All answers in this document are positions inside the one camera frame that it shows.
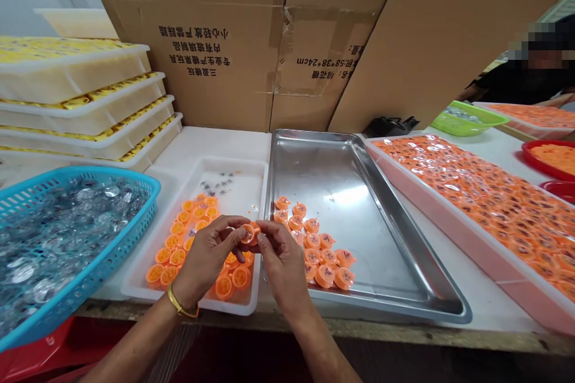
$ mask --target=cardboard box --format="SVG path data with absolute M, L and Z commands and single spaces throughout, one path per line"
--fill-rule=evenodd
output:
M 385 1 L 286 0 L 271 130 L 326 130 Z
M 388 0 L 330 132 L 362 132 L 382 115 L 419 127 L 557 0 Z
M 151 47 L 184 124 L 266 132 L 284 0 L 102 0 L 124 42 Z

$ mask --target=stainless steel tray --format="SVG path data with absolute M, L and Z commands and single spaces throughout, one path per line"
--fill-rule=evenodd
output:
M 285 195 L 358 260 L 350 291 L 310 284 L 314 298 L 451 323 L 469 304 L 355 135 L 280 129 L 271 143 L 265 217 Z

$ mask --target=person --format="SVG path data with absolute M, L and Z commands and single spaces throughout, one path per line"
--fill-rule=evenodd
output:
M 459 101 L 560 107 L 575 100 L 575 15 L 548 25 L 551 31 L 531 35 L 527 59 L 509 60 L 474 80 Z
M 233 252 L 245 262 L 238 244 L 244 251 L 261 253 L 273 296 L 299 343 L 313 380 L 361 382 L 311 302 L 301 247 L 284 225 L 272 221 L 257 221 L 262 230 L 257 246 L 241 244 L 246 235 L 241 226 L 249 222 L 245 217 L 222 215 L 196 234 L 188 257 L 172 283 L 177 302 L 184 310 L 194 308 L 215 283 L 229 253 Z M 182 319 L 164 294 L 81 381 L 141 380 Z

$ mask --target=black object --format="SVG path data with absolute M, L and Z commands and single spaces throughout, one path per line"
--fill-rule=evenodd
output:
M 415 117 L 409 117 L 403 123 L 401 118 L 374 118 L 370 125 L 364 130 L 367 138 L 381 138 L 383 136 L 402 136 L 406 135 L 419 124 Z

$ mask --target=blue plastic basket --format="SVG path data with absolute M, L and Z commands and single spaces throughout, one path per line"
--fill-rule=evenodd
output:
M 123 178 L 132 186 L 147 190 L 148 201 L 92 263 L 24 323 L 0 339 L 0 352 L 37 341 L 51 334 L 100 288 L 150 226 L 156 215 L 156 198 L 160 192 L 160 183 L 147 175 L 124 169 L 70 166 L 46 172 L 0 191 L 1 229 L 15 213 L 33 213 L 38 205 L 41 205 L 44 193 L 53 187 L 65 186 L 71 178 L 107 180 L 110 177 Z

